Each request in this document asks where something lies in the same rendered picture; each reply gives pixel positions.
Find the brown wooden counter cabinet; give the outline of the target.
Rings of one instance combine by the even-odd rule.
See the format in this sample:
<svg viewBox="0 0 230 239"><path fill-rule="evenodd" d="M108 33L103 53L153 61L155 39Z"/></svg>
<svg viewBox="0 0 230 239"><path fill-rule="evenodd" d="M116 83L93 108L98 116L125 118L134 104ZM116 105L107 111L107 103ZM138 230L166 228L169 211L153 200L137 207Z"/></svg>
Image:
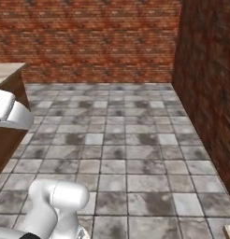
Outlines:
<svg viewBox="0 0 230 239"><path fill-rule="evenodd" d="M0 90L10 91L18 102L30 108L22 80L25 66L26 63L0 63ZM0 128L0 175L27 133L27 130Z"/></svg>

